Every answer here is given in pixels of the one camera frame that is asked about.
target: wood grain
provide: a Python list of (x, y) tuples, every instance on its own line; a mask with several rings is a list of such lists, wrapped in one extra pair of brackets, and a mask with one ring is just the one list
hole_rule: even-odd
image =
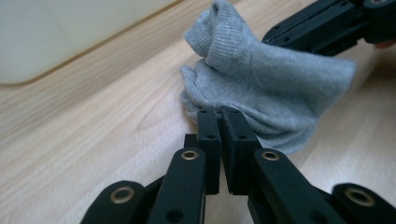
[[(310, 2), (235, 6), (261, 38)], [(195, 132), (178, 101), (178, 68), (199, 57), (182, 33), (209, 5), (182, 1), (35, 82), (0, 87), (0, 223), (79, 223), (106, 186), (166, 172)], [(322, 189), (351, 181), (396, 204), (396, 57), (381, 52), (360, 42), (340, 55), (357, 62), (354, 84), (290, 158)], [(224, 183), (207, 198), (206, 223), (251, 223), (246, 197)]]

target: gray sock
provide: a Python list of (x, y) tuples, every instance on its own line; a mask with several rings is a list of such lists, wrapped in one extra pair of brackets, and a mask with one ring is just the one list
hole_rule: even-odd
[(180, 68), (190, 118), (204, 105), (241, 110), (264, 147), (301, 148), (352, 79), (353, 62), (264, 45), (225, 0), (215, 0), (185, 38), (204, 57)]

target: gray fabric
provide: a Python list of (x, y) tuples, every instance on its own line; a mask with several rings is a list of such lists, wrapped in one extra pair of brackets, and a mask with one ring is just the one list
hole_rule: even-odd
[(239, 109), (264, 147), (285, 153), (304, 146), (355, 70), (350, 61), (264, 45), (225, 0), (215, 0), (185, 39), (204, 57), (180, 68), (188, 116), (196, 120), (205, 105)]

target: screw hole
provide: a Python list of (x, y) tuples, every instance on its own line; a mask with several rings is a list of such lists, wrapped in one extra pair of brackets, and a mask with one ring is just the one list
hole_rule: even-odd
[(121, 187), (121, 188), (115, 189), (110, 194), (110, 200), (113, 203), (127, 203), (133, 197), (134, 197), (134, 190), (131, 187), (129, 187), (129, 186), (125, 186), (125, 187)]
[(262, 157), (268, 161), (277, 161), (280, 159), (280, 157), (277, 153), (271, 152), (271, 151), (264, 151), (262, 153)]
[(345, 194), (350, 201), (361, 206), (371, 207), (375, 204), (374, 198), (361, 189), (348, 188)]
[(181, 153), (181, 158), (186, 161), (192, 161), (198, 158), (198, 153), (196, 153), (195, 151), (185, 151)]
[(166, 220), (171, 223), (178, 223), (183, 220), (183, 213), (180, 210), (171, 210), (166, 214)]

